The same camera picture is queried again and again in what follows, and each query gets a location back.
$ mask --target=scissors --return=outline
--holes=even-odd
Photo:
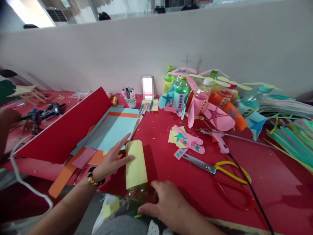
[[[231,178],[233,178],[234,180],[236,180],[236,181],[238,181],[238,182],[241,182],[241,183],[243,183],[243,184],[248,184],[247,181],[245,181],[245,180],[243,180],[243,179],[241,179],[241,178],[238,178],[237,176],[233,175],[232,173],[229,173],[228,171],[226,171],[225,169],[223,169],[223,168],[220,167],[221,165],[233,165],[233,166],[235,166],[235,167],[238,168],[238,166],[237,166],[235,163],[233,163],[233,162],[230,162],[230,161],[222,161],[222,162],[217,162],[217,163],[215,163],[214,166],[211,166],[211,165],[208,165],[208,164],[206,164],[205,162],[200,161],[199,159],[197,159],[197,158],[195,158],[195,157],[193,157],[193,156],[191,156],[191,155],[189,155],[189,154],[186,154],[186,153],[185,153],[184,156],[182,156],[182,157],[185,158],[185,159],[186,159],[187,161],[189,161],[190,163],[192,163],[192,164],[194,164],[194,165],[200,167],[201,169],[210,172],[213,176],[215,176],[217,170],[220,170],[220,171],[222,171],[223,173],[225,173],[226,175],[228,175],[228,176],[230,176]],[[248,174],[243,168],[241,168],[241,169],[242,169],[242,171],[244,172],[244,174],[247,176],[247,179],[249,180],[249,182],[251,183],[252,180],[251,180],[251,177],[249,176],[249,174]],[[228,198],[228,200],[229,200],[234,206],[236,206],[237,208],[239,208],[239,209],[241,209],[241,210],[245,210],[245,211],[254,210],[254,209],[255,209],[255,207],[256,207],[256,201],[255,201],[254,196],[253,196],[251,193],[249,193],[249,192],[248,192],[247,190],[245,190],[244,188],[239,187],[239,186],[237,186],[237,185],[235,185],[235,184],[231,184],[231,183],[229,183],[229,182],[227,182],[227,181],[225,181],[225,180],[218,179],[218,178],[215,178],[215,179],[216,179],[216,181],[217,181],[217,183],[218,183],[218,185],[219,185],[219,188],[222,190],[222,193],[226,196],[226,198]],[[247,206],[242,206],[242,205],[236,204],[236,203],[228,196],[228,194],[224,191],[224,189],[222,188],[222,186],[221,186],[220,184],[225,184],[225,185],[227,185],[227,186],[229,186],[229,187],[232,187],[232,188],[234,188],[234,189],[236,189],[236,190],[238,190],[238,191],[241,191],[241,192],[247,194],[247,195],[249,196],[249,198],[250,198],[250,201],[251,201],[250,204],[247,205]]]

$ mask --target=scissors blade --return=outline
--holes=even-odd
[[[205,162],[203,161],[200,161],[199,159],[189,155],[189,154],[185,154],[184,155],[186,156],[182,156],[183,158],[185,158],[187,161],[191,162],[192,164],[200,167],[201,169],[203,170],[206,170],[208,172],[210,172],[211,174],[215,175],[215,172],[216,172],[216,168],[215,166],[211,166],[211,165],[208,165],[206,164]]]

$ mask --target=yellow scissors handle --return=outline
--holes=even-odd
[[[226,175],[232,177],[233,179],[235,179],[235,180],[237,180],[237,181],[239,181],[239,182],[241,182],[241,183],[243,183],[243,184],[248,184],[247,181],[242,180],[242,179],[238,178],[237,176],[234,176],[232,173],[229,173],[229,172],[226,171],[225,169],[221,168],[221,167],[220,167],[221,165],[233,165],[233,166],[235,166],[235,167],[238,168],[238,166],[237,166],[235,163],[230,162],[230,161],[217,162],[217,163],[215,163],[215,168],[216,168],[216,170],[220,170],[220,171],[224,172]],[[251,183],[252,180],[251,180],[250,175],[249,175],[242,167],[241,167],[241,169],[242,169],[242,171],[244,172],[244,174],[247,176],[249,182]]]

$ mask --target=pen holder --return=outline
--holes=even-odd
[[[129,108],[135,108],[136,107],[136,98],[133,97],[133,98],[130,98],[130,99],[125,99],[127,104],[128,104],[128,107]]]

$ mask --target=black cable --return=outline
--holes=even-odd
[[[250,184],[250,182],[249,182],[247,176],[244,174],[244,172],[242,171],[241,167],[240,167],[239,164],[236,162],[236,160],[234,159],[234,157],[233,157],[230,153],[228,153],[228,156],[230,156],[231,159],[233,159],[233,161],[235,162],[235,164],[236,164],[236,165],[238,166],[238,168],[240,169],[241,173],[245,176],[245,178],[246,178],[246,180],[247,180],[247,182],[248,182],[248,185],[249,185],[250,188],[251,188],[251,191],[252,191],[252,193],[253,193],[253,196],[254,196],[255,200],[257,201],[257,204],[258,204],[258,206],[259,206],[259,208],[260,208],[260,210],[261,210],[261,212],[262,212],[262,215],[263,215],[263,217],[264,217],[264,219],[265,219],[265,221],[266,221],[266,223],[267,223],[267,226],[268,226],[268,228],[269,228],[270,231],[271,231],[271,234],[272,234],[272,235],[275,235],[274,230],[273,230],[273,228],[272,228],[270,222],[268,221],[268,219],[267,219],[267,217],[266,217],[266,214],[265,214],[265,212],[264,212],[264,210],[263,210],[263,208],[262,208],[262,206],[261,206],[261,203],[259,202],[259,199],[258,199],[257,195],[255,194],[254,189],[253,189],[252,185]]]

